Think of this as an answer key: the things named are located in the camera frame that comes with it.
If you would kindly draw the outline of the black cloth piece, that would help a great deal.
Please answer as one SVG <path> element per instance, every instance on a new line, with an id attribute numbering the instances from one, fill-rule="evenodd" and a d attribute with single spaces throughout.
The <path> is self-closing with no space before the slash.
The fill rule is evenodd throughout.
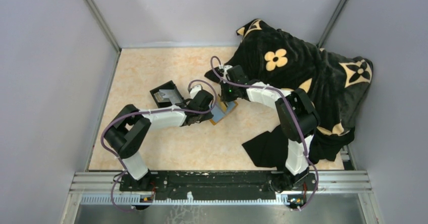
<path id="1" fill-rule="evenodd" d="M 278 171 L 285 169 L 288 138 L 281 126 L 275 127 L 271 132 L 261 133 L 242 146 L 256 167 L 276 167 Z"/>

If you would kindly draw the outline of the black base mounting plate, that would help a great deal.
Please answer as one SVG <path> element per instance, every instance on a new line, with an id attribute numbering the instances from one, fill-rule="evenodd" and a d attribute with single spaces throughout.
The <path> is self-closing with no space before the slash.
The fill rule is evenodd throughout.
<path id="1" fill-rule="evenodd" d="M 274 200 L 283 191 L 312 191 L 315 174 L 295 179 L 278 171 L 151 171 L 141 180 L 125 174 L 119 184 L 120 191 L 147 191 L 155 200 Z"/>

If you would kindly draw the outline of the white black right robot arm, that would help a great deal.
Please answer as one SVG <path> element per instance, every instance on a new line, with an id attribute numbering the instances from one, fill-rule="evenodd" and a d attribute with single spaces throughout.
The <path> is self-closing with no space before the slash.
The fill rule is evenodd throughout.
<path id="1" fill-rule="evenodd" d="M 250 80 L 241 66 L 220 65 L 212 72 L 220 81 L 222 101 L 242 98 L 276 110 L 280 129 L 288 141 L 283 180 L 287 188 L 297 190 L 309 174 L 310 144 L 319 125 L 319 115 L 307 93 L 302 89 L 283 90 Z"/>

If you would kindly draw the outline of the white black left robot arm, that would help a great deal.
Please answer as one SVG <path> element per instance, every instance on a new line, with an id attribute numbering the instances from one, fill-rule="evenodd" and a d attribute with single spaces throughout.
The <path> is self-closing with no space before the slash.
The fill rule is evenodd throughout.
<path id="1" fill-rule="evenodd" d="M 215 100 L 202 89 L 191 99 L 164 108 L 141 110 L 133 104 L 126 105 L 103 130 L 101 145 L 119 159 L 132 185 L 144 191 L 150 187 L 151 176 L 139 149 L 147 133 L 210 120 Z"/>

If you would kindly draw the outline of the black floral blanket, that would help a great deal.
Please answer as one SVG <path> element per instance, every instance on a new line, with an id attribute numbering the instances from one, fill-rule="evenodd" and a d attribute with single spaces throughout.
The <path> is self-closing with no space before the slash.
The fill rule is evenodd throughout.
<path id="1" fill-rule="evenodd" d="M 254 19 L 237 30 L 242 40 L 229 66 L 276 88 L 304 90 L 320 116 L 309 158 L 334 161 L 354 140 L 355 122 L 373 78 L 373 63 L 348 58 Z"/>

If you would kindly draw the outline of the white card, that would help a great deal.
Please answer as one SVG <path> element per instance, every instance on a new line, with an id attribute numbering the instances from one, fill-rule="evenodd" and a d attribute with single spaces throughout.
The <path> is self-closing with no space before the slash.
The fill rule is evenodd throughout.
<path id="1" fill-rule="evenodd" d="M 178 92 L 174 89 L 160 89 L 154 96 L 159 103 L 176 104 L 182 102 Z"/>

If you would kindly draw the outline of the aluminium front rail frame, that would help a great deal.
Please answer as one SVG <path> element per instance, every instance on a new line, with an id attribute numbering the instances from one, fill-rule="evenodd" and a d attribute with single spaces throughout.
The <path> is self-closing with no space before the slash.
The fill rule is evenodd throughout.
<path id="1" fill-rule="evenodd" d="M 289 205 L 298 198 L 306 197 L 309 202 L 324 195 L 348 195 L 370 193 L 372 187 L 364 171 L 320 171 L 315 175 L 312 191 L 283 191 L 274 200 L 250 201 L 197 201 L 192 196 L 184 200 L 155 200 L 147 191 L 123 192 L 119 189 L 119 172 L 75 173 L 70 193 L 79 194 L 83 204 L 117 205 Z"/>

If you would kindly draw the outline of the black plastic box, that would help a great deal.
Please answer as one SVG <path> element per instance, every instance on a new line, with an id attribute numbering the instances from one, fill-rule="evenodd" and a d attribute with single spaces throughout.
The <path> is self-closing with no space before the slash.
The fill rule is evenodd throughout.
<path id="1" fill-rule="evenodd" d="M 169 107 L 174 104 L 184 102 L 183 96 L 172 80 L 150 90 L 149 92 L 158 108 Z"/>

